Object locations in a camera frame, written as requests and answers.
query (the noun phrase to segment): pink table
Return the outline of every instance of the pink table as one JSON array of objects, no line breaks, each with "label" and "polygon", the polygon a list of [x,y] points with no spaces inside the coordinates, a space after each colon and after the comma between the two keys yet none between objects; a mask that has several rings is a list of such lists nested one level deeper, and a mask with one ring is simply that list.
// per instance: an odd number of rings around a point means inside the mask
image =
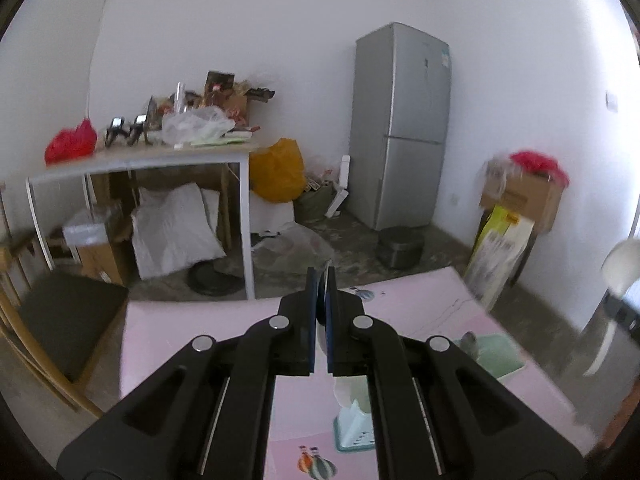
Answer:
[{"label": "pink table", "polygon": [[[452,267],[348,290],[366,298],[364,308],[368,314],[411,338],[424,340],[440,334],[459,339],[469,330],[477,335],[505,333],[478,305]],[[241,335],[254,322],[276,314],[279,303],[280,298],[216,303],[130,302],[122,342],[121,396],[193,337],[209,334],[223,340]],[[587,453],[596,444],[596,437],[589,428],[575,422],[574,408],[566,397],[528,354],[522,355],[526,366],[504,378],[503,384],[580,452]],[[299,445],[309,447],[320,441],[324,442],[323,457],[331,455],[340,462],[352,457],[348,463],[353,465],[353,471],[340,478],[376,478],[374,452],[342,455],[328,449],[326,443],[338,410],[334,378],[327,373],[326,357],[317,346],[316,372],[311,377],[276,380],[265,478],[300,480],[301,473],[290,457],[300,454]],[[363,461],[370,467],[362,465]]]}]

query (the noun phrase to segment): refrigerator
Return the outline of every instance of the refrigerator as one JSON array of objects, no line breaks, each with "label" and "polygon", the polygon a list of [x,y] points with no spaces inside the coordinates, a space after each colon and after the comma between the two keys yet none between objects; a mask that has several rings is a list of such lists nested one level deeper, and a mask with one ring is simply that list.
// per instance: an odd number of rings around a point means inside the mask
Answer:
[{"label": "refrigerator", "polygon": [[346,208],[368,227],[427,225],[449,124],[449,45],[402,23],[356,42]]}]

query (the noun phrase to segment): chair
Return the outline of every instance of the chair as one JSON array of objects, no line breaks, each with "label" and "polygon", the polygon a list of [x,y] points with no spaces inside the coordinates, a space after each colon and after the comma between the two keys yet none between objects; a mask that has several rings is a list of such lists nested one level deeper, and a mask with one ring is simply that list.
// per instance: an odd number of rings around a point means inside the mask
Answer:
[{"label": "chair", "polygon": [[20,275],[24,280],[25,286],[27,288],[31,287],[29,280],[27,279],[27,275],[24,272],[24,268],[22,267],[19,255],[22,253],[22,250],[33,244],[36,231],[34,229],[26,229],[13,233],[11,232],[9,222],[6,217],[6,211],[4,210],[4,202],[2,201],[2,193],[4,192],[4,189],[4,182],[0,182],[0,216],[2,216],[2,224],[4,225],[4,232],[2,237],[0,237],[0,273],[9,286],[12,295],[16,301],[19,302],[20,296],[18,295],[18,291],[15,289],[14,282],[12,282],[9,271],[15,264],[18,268],[18,272],[20,272]]},{"label": "chair", "polygon": [[0,333],[49,391],[73,409],[100,417],[102,410],[83,390],[127,295],[125,287],[54,270],[18,308],[0,290]]}]

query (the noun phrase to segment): yellow plastic bag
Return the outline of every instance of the yellow plastic bag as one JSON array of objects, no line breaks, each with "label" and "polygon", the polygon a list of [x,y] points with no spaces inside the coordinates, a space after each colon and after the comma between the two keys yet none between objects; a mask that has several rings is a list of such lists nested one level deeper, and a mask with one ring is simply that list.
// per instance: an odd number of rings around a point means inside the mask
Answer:
[{"label": "yellow plastic bag", "polygon": [[252,191],[269,202],[290,202],[305,189],[305,163],[293,139],[280,139],[249,155]]}]

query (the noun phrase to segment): light switch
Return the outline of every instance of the light switch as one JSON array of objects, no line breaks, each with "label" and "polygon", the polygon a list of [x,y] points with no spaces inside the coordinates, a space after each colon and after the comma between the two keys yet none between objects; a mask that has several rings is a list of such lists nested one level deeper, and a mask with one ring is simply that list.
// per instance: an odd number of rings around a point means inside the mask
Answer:
[{"label": "light switch", "polygon": [[618,113],[618,96],[613,92],[607,92],[607,109]]}]

